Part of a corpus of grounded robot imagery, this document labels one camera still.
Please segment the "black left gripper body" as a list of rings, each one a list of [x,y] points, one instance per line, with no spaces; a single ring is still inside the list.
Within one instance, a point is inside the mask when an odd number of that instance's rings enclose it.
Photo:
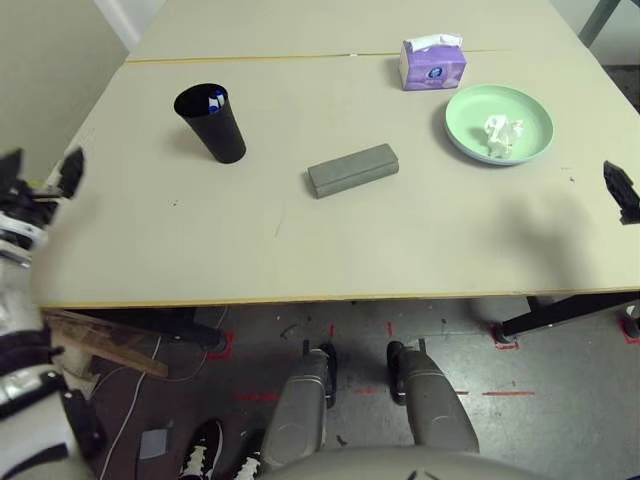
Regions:
[[[1,213],[31,225],[49,225],[61,199],[57,186],[33,189],[23,180],[20,189],[1,192]]]

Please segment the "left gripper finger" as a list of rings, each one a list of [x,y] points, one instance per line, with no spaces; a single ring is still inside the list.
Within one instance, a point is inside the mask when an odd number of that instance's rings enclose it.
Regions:
[[[23,180],[20,178],[23,149],[17,148],[1,157],[0,191],[9,193],[12,189],[20,189]]]
[[[75,196],[84,175],[84,164],[84,152],[80,147],[64,158],[58,178],[58,189],[62,198],[71,199]]]

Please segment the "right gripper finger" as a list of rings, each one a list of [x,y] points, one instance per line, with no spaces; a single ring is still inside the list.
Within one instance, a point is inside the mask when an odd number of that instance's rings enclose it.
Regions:
[[[617,165],[605,161],[603,164],[605,185],[619,207],[620,222],[623,225],[639,223],[639,195],[633,188],[633,181]]]

